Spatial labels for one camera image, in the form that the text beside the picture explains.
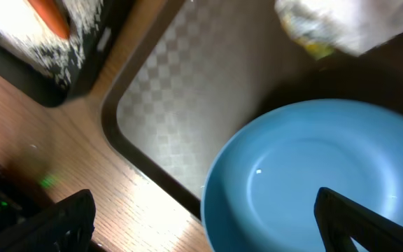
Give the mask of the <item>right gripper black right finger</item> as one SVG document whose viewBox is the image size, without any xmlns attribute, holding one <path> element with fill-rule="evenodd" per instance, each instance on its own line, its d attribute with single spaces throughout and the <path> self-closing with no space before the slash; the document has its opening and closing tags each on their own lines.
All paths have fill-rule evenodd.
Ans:
<svg viewBox="0 0 403 252">
<path fill-rule="evenodd" d="M 355 242 L 368 251 L 403 251 L 403 227 L 364 206 L 322 187 L 314 215 L 327 252 L 356 251 Z"/>
</svg>

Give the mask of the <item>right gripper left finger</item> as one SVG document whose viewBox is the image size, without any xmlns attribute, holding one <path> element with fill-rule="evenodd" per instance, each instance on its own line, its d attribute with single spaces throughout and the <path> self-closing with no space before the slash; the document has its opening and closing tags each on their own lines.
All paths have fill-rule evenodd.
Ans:
<svg viewBox="0 0 403 252">
<path fill-rule="evenodd" d="M 80 190 L 21 223 L 0 231 L 0 251 L 88 251 L 96 207 Z"/>
</svg>

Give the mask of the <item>dark blue plate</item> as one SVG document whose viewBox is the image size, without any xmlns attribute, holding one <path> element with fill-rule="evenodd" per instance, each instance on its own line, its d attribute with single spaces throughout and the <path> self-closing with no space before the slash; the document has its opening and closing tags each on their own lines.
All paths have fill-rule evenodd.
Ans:
<svg viewBox="0 0 403 252">
<path fill-rule="evenodd" d="M 327 187 L 403 226 L 403 115 L 361 101 L 289 104 L 247 124 L 208 173 L 201 220 L 214 251 L 323 251 Z"/>
</svg>

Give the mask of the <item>yellow green snack wrapper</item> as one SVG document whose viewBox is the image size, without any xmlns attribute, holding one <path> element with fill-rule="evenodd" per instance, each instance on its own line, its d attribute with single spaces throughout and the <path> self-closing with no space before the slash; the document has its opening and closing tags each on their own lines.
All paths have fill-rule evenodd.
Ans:
<svg viewBox="0 0 403 252">
<path fill-rule="evenodd" d="M 303 47 L 303 49 L 315 60 L 320 60 L 322 58 L 328 57 L 335 52 L 333 47 L 330 47 L 324 43 L 311 42 L 302 36 L 295 36 L 293 28 L 290 26 L 289 22 L 282 21 L 282 28 L 287 33 L 287 35 L 298 45 Z"/>
</svg>

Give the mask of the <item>white paper napkin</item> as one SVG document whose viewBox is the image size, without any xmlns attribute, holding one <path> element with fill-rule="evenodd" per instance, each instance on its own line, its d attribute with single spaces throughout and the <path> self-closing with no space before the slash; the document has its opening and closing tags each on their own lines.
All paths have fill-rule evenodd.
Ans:
<svg viewBox="0 0 403 252">
<path fill-rule="evenodd" d="M 360 56 L 403 33 L 403 0 L 276 0 L 295 36 Z"/>
</svg>

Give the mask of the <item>white rice pile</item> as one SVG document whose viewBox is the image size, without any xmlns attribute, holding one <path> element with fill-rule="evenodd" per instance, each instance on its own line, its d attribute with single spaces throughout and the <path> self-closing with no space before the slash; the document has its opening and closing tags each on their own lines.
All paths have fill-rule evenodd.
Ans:
<svg viewBox="0 0 403 252">
<path fill-rule="evenodd" d="M 83 68 L 87 44 L 99 31 L 103 0 L 56 1 L 70 28 L 55 35 L 28 1 L 0 0 L 0 46 L 58 85 L 69 86 Z"/>
</svg>

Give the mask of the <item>orange carrot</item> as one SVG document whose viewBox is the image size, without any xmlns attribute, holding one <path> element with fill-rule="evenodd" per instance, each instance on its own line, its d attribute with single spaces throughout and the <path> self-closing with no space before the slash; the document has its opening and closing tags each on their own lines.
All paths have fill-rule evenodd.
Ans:
<svg viewBox="0 0 403 252">
<path fill-rule="evenodd" d="M 54 0 L 27 0 L 51 32 L 61 39 L 70 37 L 69 24 Z"/>
</svg>

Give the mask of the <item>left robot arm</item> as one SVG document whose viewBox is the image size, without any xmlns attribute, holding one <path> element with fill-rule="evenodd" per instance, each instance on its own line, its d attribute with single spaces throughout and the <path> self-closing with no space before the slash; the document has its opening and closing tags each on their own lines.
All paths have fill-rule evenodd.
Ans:
<svg viewBox="0 0 403 252">
<path fill-rule="evenodd" d="M 22 174 L 13 164 L 0 165 L 0 232 L 53 204 L 37 181 Z"/>
</svg>

